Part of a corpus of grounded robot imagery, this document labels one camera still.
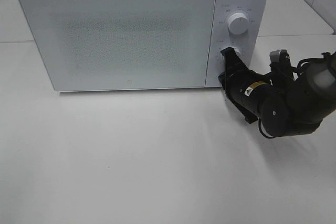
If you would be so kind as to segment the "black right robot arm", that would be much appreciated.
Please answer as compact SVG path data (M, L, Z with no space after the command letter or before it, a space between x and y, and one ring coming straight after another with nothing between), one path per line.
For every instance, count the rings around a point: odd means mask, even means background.
M292 66L286 50L270 53L270 72L250 70L232 47L221 51L226 97L268 139L313 133L335 111L335 54Z

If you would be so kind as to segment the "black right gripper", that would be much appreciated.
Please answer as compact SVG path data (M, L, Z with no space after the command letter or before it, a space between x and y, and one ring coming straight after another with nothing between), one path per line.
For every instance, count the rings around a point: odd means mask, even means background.
M245 121L252 124L261 116L261 103L265 99L264 89L270 89L271 82L243 63L232 47L221 51L224 58L224 72L218 80L229 101L242 113Z

